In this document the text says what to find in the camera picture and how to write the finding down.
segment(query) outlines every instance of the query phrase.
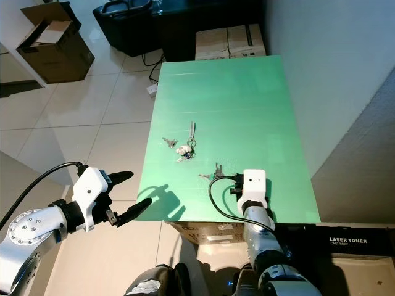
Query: black bag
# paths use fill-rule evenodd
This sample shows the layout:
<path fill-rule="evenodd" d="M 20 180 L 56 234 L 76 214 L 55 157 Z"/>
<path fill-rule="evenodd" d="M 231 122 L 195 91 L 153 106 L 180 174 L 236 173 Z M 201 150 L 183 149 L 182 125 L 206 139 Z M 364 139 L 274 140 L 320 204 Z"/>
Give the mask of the black bag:
<path fill-rule="evenodd" d="M 112 0 L 93 10 L 111 46 L 131 57 L 160 48 L 152 0 Z"/>

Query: green table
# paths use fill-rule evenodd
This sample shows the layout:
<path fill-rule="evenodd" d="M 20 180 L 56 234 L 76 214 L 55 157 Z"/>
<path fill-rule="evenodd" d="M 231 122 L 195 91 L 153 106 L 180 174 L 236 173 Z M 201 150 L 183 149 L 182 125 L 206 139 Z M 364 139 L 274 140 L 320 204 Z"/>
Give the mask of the green table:
<path fill-rule="evenodd" d="M 177 163 L 191 121 L 196 156 Z M 162 137 L 179 142 L 170 149 Z M 277 223 L 320 222 L 279 56 L 163 64 L 138 196 L 154 203 L 139 220 L 231 221 L 198 176 L 213 173 L 216 162 L 225 175 L 263 168 Z M 239 215 L 231 185 L 217 182 L 213 196 Z"/>

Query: key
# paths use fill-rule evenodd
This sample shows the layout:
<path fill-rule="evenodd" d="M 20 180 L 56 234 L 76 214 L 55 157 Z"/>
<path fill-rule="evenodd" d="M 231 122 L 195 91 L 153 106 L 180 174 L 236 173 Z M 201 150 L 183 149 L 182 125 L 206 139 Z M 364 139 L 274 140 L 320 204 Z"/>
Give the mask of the key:
<path fill-rule="evenodd" d="M 167 145 L 169 146 L 169 148 L 173 148 L 175 144 L 177 144 L 178 140 L 177 139 L 173 139 L 173 140 L 168 140 L 165 137 L 162 137 L 162 139 L 167 143 Z"/>
<path fill-rule="evenodd" d="M 210 174 L 210 175 L 203 175 L 203 174 L 199 174 L 200 177 L 206 178 L 208 180 L 213 180 L 214 179 L 214 174 Z"/>
<path fill-rule="evenodd" d="M 222 172 L 222 165 L 219 165 L 218 162 L 215 163 L 215 177 L 223 177 L 223 172 Z"/>

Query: keychain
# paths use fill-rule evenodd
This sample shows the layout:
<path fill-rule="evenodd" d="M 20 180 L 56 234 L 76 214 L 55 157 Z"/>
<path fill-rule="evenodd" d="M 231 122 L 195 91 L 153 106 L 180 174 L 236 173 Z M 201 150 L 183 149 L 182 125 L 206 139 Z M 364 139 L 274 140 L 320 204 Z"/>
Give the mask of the keychain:
<path fill-rule="evenodd" d="M 196 128 L 196 124 L 195 122 L 192 121 L 191 128 L 189 129 L 189 138 L 186 142 L 186 145 L 181 145 L 175 151 L 182 156 L 177 160 L 177 162 L 182 162 L 183 160 L 193 158 L 194 147 L 196 146 L 196 140 L 194 139 L 195 128 Z"/>

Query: white box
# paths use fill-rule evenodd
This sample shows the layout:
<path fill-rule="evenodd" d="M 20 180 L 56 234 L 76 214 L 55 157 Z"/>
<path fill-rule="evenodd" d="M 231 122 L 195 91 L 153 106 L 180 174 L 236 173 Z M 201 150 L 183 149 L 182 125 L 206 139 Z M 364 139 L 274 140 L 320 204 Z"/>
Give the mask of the white box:
<path fill-rule="evenodd" d="M 266 56 L 258 24 L 228 28 L 230 58 Z"/>
<path fill-rule="evenodd" d="M 226 28 L 196 33 L 195 60 L 229 59 Z"/>

